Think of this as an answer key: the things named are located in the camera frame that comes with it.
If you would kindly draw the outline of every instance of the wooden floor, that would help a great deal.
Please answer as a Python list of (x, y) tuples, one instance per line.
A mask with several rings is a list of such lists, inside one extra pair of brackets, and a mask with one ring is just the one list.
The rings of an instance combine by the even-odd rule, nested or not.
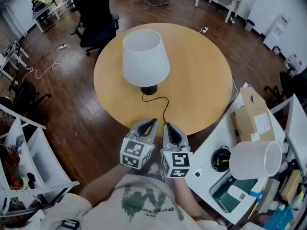
[[(270, 52), (260, 37), (245, 31), (238, 18), (232, 26), (225, 24), (225, 9), (206, 0), (200, 0), (198, 8), (194, 3), (195, 0), (170, 0), (167, 6), (151, 8), (143, 0), (110, 0), (110, 8), (119, 13), (118, 33), (156, 22), (180, 24), (195, 31), (208, 26), (205, 36), (225, 55), (236, 86), (248, 82), (268, 100), (270, 96), (263, 87), (279, 85), (279, 71), (284, 70), (282, 59)], [(39, 80), (34, 73), (25, 79), (41, 93), (52, 94), (40, 108), (40, 122), (47, 126), (47, 138), (69, 177), (87, 184), (119, 162), (120, 145), (129, 129), (115, 121), (97, 102), (93, 83), (97, 53), (87, 57), (80, 48), (79, 38), (70, 35), (78, 20), (78, 12), (64, 12), (60, 22), (26, 49), (30, 55), (28, 64), (40, 75), (61, 55), (57, 46), (70, 45), (59, 60), (60, 68), (48, 71)], [(23, 40), (23, 46), (39, 34), (39, 29), (34, 27)], [(216, 124), (189, 136), (192, 150), (197, 149)], [(156, 144), (161, 145), (161, 140), (156, 139)]]

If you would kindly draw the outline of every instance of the person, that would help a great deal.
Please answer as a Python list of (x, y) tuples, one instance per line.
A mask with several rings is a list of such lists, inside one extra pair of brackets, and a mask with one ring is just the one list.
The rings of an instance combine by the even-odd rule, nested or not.
[(79, 195), (66, 194), (41, 223), (43, 230), (226, 230), (204, 220), (184, 178), (173, 180), (173, 191), (157, 163), (145, 176), (117, 165), (89, 183)]

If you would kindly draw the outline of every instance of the forearm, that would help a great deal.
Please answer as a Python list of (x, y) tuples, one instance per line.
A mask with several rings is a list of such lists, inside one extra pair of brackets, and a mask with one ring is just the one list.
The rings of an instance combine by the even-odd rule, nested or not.
[(196, 202), (184, 178), (174, 179), (176, 203), (194, 220), (203, 219), (201, 207)]
[(93, 207), (96, 206), (103, 201), (129, 170), (130, 167), (118, 164), (113, 169), (85, 186), (79, 196), (88, 200)]

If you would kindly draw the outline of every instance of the white paper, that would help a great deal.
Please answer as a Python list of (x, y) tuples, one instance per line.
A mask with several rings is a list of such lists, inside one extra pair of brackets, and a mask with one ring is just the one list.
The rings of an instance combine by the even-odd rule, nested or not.
[(258, 132), (251, 134), (250, 137), (251, 137), (251, 141), (259, 141), (260, 140), (260, 136), (259, 136)]
[(242, 202), (245, 198), (245, 196), (247, 195), (246, 192), (244, 192), (242, 189), (234, 186), (234, 185), (231, 185), (228, 190), (227, 190), (227, 193), (234, 197), (235, 199), (239, 200), (240, 202)]
[(271, 129), (268, 115), (266, 113), (254, 116), (255, 124), (259, 135)]

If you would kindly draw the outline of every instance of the white t-shirt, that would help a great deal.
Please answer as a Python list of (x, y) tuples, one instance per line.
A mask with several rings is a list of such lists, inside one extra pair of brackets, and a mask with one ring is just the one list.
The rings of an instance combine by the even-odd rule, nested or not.
[(62, 221), (75, 219), (82, 230), (226, 230), (216, 222), (195, 222), (175, 203), (167, 184), (127, 174), (110, 198), (92, 208), (84, 198), (66, 194), (45, 216), (43, 230), (67, 230)]

